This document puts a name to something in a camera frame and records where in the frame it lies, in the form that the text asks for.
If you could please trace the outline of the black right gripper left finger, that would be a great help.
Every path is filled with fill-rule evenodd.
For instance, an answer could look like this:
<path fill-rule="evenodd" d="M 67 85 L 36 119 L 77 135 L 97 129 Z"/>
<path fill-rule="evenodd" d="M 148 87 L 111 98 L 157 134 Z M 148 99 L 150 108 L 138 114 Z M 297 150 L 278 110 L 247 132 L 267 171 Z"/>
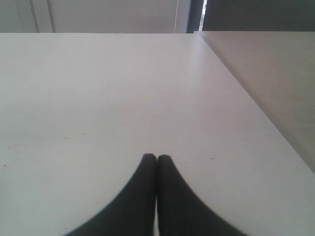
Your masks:
<path fill-rule="evenodd" d="M 152 236 L 156 207 L 157 158 L 143 155 L 121 192 L 69 236 Z"/>

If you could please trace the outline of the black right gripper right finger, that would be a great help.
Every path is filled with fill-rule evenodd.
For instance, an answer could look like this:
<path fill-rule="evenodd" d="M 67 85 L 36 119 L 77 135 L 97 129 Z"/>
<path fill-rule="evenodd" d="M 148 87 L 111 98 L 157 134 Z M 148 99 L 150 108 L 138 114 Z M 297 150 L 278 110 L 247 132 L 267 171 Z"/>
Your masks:
<path fill-rule="evenodd" d="M 168 155 L 157 159 L 157 217 L 161 236 L 245 235 L 198 198 Z"/>

